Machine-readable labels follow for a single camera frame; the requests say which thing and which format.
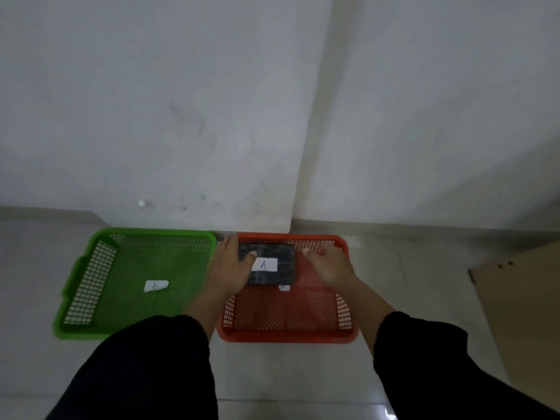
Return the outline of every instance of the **paper label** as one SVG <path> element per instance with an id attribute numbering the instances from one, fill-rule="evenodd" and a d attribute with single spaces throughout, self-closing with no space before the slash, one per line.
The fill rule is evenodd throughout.
<path id="1" fill-rule="evenodd" d="M 167 286 L 169 286 L 169 282 L 167 280 L 147 280 L 144 285 L 144 291 L 151 292 L 154 290 L 161 290 L 165 289 Z"/>
<path id="2" fill-rule="evenodd" d="M 251 271 L 278 271 L 278 258 L 257 258 Z"/>

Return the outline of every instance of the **tiled floor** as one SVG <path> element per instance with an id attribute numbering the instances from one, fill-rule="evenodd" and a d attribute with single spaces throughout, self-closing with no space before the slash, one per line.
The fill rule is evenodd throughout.
<path id="1" fill-rule="evenodd" d="M 50 325 L 92 224 L 0 221 L 0 417 L 40 419 L 95 342 L 60 341 Z M 467 274 L 479 248 L 344 236 L 357 275 L 395 308 L 457 324 L 484 370 L 508 380 Z M 385 419 L 382 384 L 361 337 L 348 345 L 233 344 L 214 334 L 222 419 Z"/>

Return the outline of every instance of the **forearm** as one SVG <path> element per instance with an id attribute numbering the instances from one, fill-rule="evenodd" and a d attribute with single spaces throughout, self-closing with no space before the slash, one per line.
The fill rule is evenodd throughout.
<path id="1" fill-rule="evenodd" d="M 373 354 L 379 325 L 388 314 L 395 311 L 394 308 L 355 275 L 340 280 L 334 289 L 348 304 Z"/>
<path id="2" fill-rule="evenodd" d="M 227 297 L 216 289 L 203 288 L 183 314 L 190 315 L 201 325 L 208 340 L 214 333 L 216 321 L 226 304 Z"/>

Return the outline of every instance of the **right hand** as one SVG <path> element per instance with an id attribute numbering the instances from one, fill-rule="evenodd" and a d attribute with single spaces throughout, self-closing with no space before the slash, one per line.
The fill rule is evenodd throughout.
<path id="1" fill-rule="evenodd" d="M 308 247 L 303 252 L 325 284 L 336 289 L 340 283 L 356 276 L 350 260 L 338 247 L 327 243 L 321 243 L 319 247 L 323 250 L 322 255 Z"/>

